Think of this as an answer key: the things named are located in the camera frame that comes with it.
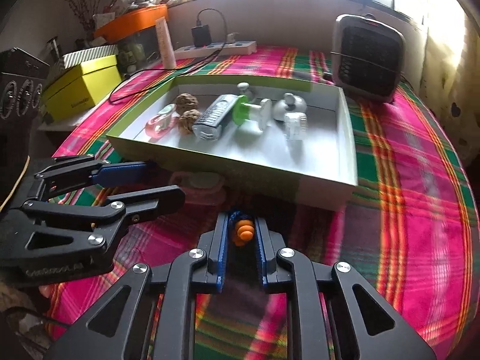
triangular cutout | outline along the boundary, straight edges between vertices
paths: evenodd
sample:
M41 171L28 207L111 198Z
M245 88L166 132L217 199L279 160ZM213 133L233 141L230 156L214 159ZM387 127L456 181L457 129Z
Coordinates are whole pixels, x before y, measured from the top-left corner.
M53 246L69 245L74 241L72 237L64 237L63 235L54 235L47 233L35 232L28 242L27 249L34 251L35 249L51 248Z
M364 290L362 286L353 286L353 293L357 300L360 313L369 335L377 335L395 327L394 320L383 310L377 302Z
M87 324L88 329L112 338L117 332L123 309L130 295L131 287L123 286L96 316Z

white and green plastic object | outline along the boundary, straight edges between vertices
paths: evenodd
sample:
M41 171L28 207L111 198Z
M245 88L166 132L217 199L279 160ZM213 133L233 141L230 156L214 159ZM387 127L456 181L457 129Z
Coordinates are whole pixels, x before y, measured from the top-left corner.
M246 120L253 120L258 123L258 128L263 131L268 126L272 117L272 101L263 99L260 105L250 104L249 98L245 95L239 96L233 108L233 121L241 126Z

curtain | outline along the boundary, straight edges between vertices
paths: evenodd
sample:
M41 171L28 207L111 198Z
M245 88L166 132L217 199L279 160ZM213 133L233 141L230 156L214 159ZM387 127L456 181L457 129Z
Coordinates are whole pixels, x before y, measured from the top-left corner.
M428 0L420 97L467 167L480 151L480 39L456 0Z

yellow box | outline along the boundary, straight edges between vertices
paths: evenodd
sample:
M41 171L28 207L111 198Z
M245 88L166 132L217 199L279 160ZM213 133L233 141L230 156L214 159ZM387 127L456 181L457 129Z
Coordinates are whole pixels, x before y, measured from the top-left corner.
M116 55L82 62L43 92L45 121L56 122L92 108L121 80Z

black power adapter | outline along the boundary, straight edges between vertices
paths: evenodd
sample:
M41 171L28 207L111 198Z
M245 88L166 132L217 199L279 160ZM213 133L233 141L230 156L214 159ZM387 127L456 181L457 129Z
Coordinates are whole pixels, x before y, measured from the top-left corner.
M210 35L208 24L203 26L199 20L197 21L197 26L191 29L191 35L195 47L204 47L212 44L212 36Z

